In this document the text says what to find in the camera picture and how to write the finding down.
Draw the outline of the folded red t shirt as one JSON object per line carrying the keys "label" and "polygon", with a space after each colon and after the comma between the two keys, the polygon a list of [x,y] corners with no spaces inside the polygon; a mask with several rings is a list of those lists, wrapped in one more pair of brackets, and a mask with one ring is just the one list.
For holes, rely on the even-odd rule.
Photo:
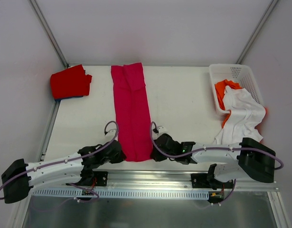
{"label": "folded red t shirt", "polygon": [[77,65],[52,74],[50,87],[53,98],[88,96],[92,76],[86,74],[82,65]]}

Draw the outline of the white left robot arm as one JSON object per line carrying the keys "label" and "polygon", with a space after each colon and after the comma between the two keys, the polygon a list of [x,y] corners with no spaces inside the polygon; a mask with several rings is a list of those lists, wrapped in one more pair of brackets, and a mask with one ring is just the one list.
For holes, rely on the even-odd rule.
{"label": "white left robot arm", "polygon": [[29,193],[55,185],[92,185],[97,177],[94,169],[105,163],[121,163],[126,159],[117,140],[86,146],[62,159],[48,162],[26,163],[24,159],[14,161],[2,174],[3,200],[12,204],[25,199]]}

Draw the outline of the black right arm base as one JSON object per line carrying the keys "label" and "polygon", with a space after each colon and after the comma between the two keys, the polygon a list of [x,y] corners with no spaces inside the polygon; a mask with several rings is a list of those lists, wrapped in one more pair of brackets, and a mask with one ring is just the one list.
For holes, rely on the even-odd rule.
{"label": "black right arm base", "polygon": [[193,173],[190,175],[192,188],[200,189],[232,189],[234,187],[233,181],[221,182],[215,179],[214,171],[217,164],[212,164],[207,173]]}

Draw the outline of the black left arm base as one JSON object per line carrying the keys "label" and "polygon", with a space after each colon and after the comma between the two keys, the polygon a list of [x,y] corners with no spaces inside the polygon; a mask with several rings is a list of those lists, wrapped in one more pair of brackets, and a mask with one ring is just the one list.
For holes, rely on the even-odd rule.
{"label": "black left arm base", "polygon": [[76,186],[99,186],[106,187],[108,181],[107,171],[93,171],[93,170],[83,170],[80,174],[80,179],[78,182],[74,182]]}

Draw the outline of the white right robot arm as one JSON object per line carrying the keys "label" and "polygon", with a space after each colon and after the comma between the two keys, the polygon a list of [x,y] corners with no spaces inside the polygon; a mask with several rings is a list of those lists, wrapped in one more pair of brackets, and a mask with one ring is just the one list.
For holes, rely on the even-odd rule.
{"label": "white right robot arm", "polygon": [[169,159],[183,165],[210,164],[206,181],[217,189],[230,180],[251,178],[262,183],[272,183],[277,169],[276,153],[252,138],[243,138],[233,144],[201,144],[177,142],[166,133],[152,140],[151,158],[157,162]]}

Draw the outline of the orange t shirt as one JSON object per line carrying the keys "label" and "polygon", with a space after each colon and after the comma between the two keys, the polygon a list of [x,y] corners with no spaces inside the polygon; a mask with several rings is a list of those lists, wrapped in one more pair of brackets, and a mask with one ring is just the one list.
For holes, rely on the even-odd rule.
{"label": "orange t shirt", "polygon": [[242,89],[239,83],[235,83],[231,80],[226,80],[226,79],[215,84],[218,104],[219,104],[219,107],[224,111],[225,111],[225,106],[224,106],[223,98],[225,96],[226,86],[229,86],[231,89],[234,89],[234,90]]}

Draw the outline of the magenta t shirt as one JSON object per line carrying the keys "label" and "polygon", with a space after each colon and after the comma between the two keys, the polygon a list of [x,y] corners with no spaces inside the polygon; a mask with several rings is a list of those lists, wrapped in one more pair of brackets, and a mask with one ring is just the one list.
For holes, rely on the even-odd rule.
{"label": "magenta t shirt", "polygon": [[111,66],[118,141],[128,162],[151,158],[150,110],[142,63]]}

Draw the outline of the white t shirt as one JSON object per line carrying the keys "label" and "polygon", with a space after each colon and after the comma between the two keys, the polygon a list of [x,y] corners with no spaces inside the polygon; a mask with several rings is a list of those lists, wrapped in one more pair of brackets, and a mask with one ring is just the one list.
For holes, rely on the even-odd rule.
{"label": "white t shirt", "polygon": [[214,144],[240,143],[245,137],[257,142],[263,139],[256,126],[264,119],[266,110],[246,89],[232,89],[227,85],[223,103],[230,114],[226,116]]}

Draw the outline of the white perforated plastic basket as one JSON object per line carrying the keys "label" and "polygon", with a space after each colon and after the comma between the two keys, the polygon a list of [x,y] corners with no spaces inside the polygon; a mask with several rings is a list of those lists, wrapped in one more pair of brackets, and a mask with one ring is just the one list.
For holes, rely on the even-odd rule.
{"label": "white perforated plastic basket", "polygon": [[258,84],[249,66],[240,64],[211,64],[209,66],[209,76],[217,115],[225,116],[229,114],[228,111],[220,108],[215,89],[215,84],[225,79],[239,83],[241,87],[251,94],[257,103],[264,106]]}

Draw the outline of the aluminium mounting rail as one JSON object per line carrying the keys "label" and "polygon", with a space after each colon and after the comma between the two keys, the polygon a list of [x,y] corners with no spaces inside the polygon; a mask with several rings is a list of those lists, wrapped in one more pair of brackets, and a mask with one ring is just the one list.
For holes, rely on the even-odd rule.
{"label": "aluminium mounting rail", "polygon": [[[191,190],[191,171],[107,170],[110,189]],[[279,192],[277,183],[260,183],[251,179],[236,181],[236,191]]]}

